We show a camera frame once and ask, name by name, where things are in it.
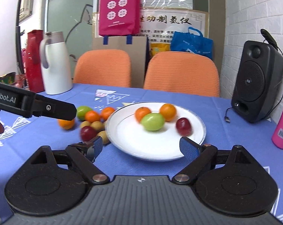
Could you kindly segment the large green apple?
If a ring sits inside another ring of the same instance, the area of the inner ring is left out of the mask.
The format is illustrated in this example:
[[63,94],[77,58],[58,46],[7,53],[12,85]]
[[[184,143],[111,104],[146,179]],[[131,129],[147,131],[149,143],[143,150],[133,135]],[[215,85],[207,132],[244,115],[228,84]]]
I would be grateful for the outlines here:
[[141,124],[147,131],[160,130],[165,123],[164,117],[160,113],[149,113],[141,120]]

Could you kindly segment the brown longan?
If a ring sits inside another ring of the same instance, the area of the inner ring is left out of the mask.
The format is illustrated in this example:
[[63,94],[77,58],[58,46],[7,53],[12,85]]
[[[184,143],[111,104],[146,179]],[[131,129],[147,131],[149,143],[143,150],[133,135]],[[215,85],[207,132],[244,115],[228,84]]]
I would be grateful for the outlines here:
[[105,124],[101,121],[94,121],[90,124],[90,127],[92,127],[96,132],[101,132],[105,129]]
[[102,141],[103,141],[103,145],[107,145],[110,143],[110,140],[109,138],[107,137],[107,134],[105,131],[100,131],[97,136],[101,137],[102,138]]
[[83,127],[86,127],[86,126],[90,126],[91,123],[89,121],[83,121],[81,124],[80,124],[80,128],[83,128]]

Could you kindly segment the magenta tote bag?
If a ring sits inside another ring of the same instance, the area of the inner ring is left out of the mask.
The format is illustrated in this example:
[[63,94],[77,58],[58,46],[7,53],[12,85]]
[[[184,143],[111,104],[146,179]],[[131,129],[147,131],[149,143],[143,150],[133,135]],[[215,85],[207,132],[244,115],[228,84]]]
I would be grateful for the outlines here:
[[141,0],[100,0],[99,35],[127,36],[140,30]]

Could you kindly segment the yellow snack bag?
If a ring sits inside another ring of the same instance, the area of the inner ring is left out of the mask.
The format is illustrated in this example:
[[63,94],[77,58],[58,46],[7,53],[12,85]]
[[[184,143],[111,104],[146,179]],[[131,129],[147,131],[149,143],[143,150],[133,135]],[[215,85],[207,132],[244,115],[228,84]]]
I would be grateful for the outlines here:
[[170,44],[167,43],[151,43],[149,47],[150,57],[155,56],[159,52],[170,51]]

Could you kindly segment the right orange chair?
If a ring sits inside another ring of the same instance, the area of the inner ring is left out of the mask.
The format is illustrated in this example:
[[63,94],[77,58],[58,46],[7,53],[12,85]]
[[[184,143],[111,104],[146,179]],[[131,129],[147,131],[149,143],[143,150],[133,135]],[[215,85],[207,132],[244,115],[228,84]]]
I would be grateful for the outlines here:
[[219,74],[207,57],[188,52],[159,52],[148,64],[144,89],[219,97]]

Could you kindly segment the black speaker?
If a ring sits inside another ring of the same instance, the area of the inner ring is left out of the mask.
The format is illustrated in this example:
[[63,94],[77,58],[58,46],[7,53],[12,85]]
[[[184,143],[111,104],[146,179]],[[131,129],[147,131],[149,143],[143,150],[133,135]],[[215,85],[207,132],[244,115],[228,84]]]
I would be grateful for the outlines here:
[[231,100],[232,108],[250,123],[270,114],[283,74],[283,56],[275,39],[265,29],[261,35],[266,43],[244,43]]

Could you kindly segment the blue shopping bag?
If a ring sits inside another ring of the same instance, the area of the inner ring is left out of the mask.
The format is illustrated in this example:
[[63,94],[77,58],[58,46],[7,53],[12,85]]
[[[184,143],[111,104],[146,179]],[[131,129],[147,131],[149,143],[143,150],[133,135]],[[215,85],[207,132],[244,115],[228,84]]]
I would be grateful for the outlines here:
[[202,32],[194,27],[189,27],[186,33],[174,32],[170,50],[178,52],[190,52],[213,59],[212,39],[203,36]]

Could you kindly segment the left orange chair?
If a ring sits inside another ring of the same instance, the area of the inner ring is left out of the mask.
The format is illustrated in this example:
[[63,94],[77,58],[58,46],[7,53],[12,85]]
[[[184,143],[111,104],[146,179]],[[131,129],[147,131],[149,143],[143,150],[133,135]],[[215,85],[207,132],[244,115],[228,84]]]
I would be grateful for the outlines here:
[[118,49],[91,50],[77,61],[74,83],[117,87],[131,86],[131,61]]

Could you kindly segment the mandarin back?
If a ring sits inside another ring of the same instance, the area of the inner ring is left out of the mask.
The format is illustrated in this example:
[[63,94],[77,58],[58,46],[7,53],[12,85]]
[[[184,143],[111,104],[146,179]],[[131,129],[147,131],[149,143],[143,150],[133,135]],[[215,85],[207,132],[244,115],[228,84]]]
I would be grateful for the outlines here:
[[100,113],[101,119],[103,121],[107,121],[109,116],[111,116],[112,113],[114,113],[114,111],[115,111],[115,108],[113,108],[113,107],[106,107],[106,108],[102,109],[102,111]]

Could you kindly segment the red thermos jug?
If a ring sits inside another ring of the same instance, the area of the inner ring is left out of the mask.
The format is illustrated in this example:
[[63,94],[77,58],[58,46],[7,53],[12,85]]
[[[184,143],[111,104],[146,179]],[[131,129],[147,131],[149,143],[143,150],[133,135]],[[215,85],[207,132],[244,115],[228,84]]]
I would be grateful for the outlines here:
[[42,40],[42,30],[35,29],[28,33],[26,56],[24,62],[29,90],[35,93],[44,91],[40,63],[40,43]]

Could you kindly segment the mandarin with stem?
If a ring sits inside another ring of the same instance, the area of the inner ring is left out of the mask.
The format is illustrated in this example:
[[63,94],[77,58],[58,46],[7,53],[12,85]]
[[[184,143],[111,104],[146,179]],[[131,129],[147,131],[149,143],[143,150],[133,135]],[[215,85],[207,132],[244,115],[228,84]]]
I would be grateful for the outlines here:
[[141,122],[141,120],[148,114],[152,113],[152,111],[147,107],[140,107],[135,111],[135,119],[137,122]]

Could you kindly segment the pink glass bowl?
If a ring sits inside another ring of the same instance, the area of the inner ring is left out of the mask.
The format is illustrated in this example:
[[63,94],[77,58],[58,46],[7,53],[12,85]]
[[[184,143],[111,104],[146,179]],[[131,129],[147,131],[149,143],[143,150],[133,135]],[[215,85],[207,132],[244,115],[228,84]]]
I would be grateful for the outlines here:
[[15,72],[11,72],[0,76],[0,83],[5,83],[18,88],[24,88],[26,86],[26,76],[25,74],[17,75]]

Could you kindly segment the orange chair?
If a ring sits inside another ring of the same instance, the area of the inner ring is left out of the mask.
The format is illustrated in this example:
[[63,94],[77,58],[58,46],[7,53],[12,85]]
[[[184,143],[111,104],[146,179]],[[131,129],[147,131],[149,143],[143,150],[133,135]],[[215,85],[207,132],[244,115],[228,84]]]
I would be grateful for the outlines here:
[[219,97],[219,74],[207,57],[188,52],[159,52],[148,64],[144,89]]
[[117,87],[131,86],[131,61],[118,49],[91,50],[77,61],[74,83]]

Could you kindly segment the smooth orange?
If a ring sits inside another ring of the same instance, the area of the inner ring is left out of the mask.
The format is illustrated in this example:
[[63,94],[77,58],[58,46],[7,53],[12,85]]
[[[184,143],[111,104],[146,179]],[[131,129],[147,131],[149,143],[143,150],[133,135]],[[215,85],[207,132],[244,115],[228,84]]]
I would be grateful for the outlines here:
[[165,103],[160,107],[159,113],[164,117],[165,121],[173,121],[177,116],[177,109],[174,105]]

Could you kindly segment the poster with chinese text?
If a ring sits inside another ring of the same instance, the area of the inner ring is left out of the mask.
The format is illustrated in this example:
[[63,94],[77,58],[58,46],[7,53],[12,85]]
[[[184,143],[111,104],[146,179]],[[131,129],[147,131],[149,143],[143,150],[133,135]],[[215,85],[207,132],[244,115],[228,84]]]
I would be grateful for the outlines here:
[[209,33],[209,13],[190,9],[142,9],[138,36],[148,37],[151,43],[171,43],[174,32],[188,32],[189,27]]

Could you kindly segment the brown paper bag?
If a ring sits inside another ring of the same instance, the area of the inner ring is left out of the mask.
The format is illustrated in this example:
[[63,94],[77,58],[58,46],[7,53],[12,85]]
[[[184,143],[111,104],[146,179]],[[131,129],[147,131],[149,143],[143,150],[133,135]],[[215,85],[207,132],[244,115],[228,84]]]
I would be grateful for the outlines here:
[[129,35],[94,38],[92,49],[125,51],[131,60],[131,86],[133,88],[143,88],[149,62],[149,42],[147,37]]

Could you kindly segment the small green apple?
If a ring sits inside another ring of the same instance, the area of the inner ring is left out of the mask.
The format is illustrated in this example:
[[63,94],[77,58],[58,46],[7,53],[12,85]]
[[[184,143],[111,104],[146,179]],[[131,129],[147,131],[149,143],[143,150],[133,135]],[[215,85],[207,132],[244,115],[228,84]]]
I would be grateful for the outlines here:
[[80,121],[85,121],[85,115],[87,112],[89,111],[92,111],[93,109],[88,107],[88,106],[79,106],[77,107],[77,118],[80,120]]

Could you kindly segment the large orange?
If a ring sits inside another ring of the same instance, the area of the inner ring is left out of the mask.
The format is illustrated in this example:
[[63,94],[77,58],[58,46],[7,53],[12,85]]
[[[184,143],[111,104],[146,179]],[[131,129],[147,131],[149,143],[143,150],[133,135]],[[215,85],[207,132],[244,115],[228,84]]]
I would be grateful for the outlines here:
[[75,119],[72,120],[58,119],[58,125],[64,130],[70,130],[75,125]]

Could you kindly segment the dark red plum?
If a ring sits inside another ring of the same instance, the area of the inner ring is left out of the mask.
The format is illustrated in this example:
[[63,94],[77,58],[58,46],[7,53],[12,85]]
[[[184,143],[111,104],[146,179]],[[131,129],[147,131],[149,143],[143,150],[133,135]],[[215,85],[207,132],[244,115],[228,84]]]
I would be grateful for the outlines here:
[[190,121],[183,117],[176,122],[176,130],[181,136],[190,136],[192,134],[192,126]]

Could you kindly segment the white plate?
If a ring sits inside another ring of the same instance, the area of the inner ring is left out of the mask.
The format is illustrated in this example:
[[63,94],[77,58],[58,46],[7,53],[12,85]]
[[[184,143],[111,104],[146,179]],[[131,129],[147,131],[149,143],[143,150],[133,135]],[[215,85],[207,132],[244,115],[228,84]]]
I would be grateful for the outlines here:
[[166,122],[162,129],[150,132],[135,119],[135,111],[147,107],[158,113],[163,102],[140,102],[121,107],[109,116],[105,130],[111,143],[124,153],[148,161],[173,161],[183,157],[180,151],[180,134],[176,130],[176,121],[187,118],[192,126],[189,137],[196,144],[203,144],[206,137],[206,126],[194,112],[181,106],[175,106],[177,116]]

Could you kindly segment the white thermos jug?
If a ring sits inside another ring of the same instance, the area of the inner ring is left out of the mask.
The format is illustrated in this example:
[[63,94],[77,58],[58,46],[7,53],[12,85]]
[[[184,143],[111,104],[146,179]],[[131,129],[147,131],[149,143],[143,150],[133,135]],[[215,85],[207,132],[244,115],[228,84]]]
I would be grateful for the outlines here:
[[62,94],[72,89],[71,65],[62,32],[47,32],[40,43],[40,64],[45,92]]

